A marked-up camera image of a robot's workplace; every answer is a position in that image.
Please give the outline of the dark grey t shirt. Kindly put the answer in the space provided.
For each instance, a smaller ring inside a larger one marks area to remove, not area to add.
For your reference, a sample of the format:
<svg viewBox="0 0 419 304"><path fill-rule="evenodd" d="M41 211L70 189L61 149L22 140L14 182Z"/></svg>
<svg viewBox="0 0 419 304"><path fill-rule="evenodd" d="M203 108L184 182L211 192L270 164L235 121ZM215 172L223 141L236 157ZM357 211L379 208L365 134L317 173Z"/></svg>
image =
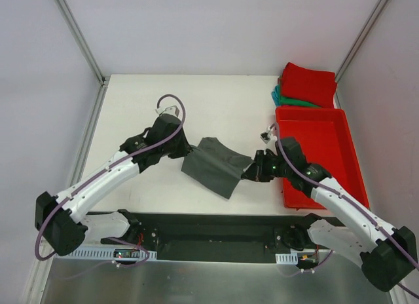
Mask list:
<svg viewBox="0 0 419 304"><path fill-rule="evenodd" d="M217 138L205 137L184 158L181 171L228 200L252 162L251 157L227 148Z"/></svg>

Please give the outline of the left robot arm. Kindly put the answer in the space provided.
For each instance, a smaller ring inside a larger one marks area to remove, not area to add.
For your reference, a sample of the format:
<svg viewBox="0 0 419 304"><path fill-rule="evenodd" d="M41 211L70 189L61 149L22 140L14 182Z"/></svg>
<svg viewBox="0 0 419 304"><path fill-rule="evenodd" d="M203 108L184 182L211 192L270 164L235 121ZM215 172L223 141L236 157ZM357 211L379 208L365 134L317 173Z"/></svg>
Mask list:
<svg viewBox="0 0 419 304"><path fill-rule="evenodd" d="M192 151L184 131L160 139L148 132L128 138L99 169L74 186L52 196L39 195L35 202L37 241L44 238L53 253L66 256L76 250L98 225L85 215L113 189L157 164L162 157L177 159Z"/></svg>

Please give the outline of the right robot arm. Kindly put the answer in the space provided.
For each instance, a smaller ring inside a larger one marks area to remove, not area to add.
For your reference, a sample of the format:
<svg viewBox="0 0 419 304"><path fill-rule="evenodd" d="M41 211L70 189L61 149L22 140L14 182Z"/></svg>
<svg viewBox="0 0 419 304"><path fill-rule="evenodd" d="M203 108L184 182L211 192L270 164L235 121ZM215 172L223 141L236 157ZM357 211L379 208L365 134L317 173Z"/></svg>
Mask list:
<svg viewBox="0 0 419 304"><path fill-rule="evenodd" d="M302 248L322 245L344 256L358 267L378 290L390 291L418 268L416 237L407 227L396 228L360 204L317 163L303 156L292 163L271 150L258 150L242 179L269 182L287 179L298 191L328 209L342 224L337 228L314 214L308 225L295 231Z"/></svg>

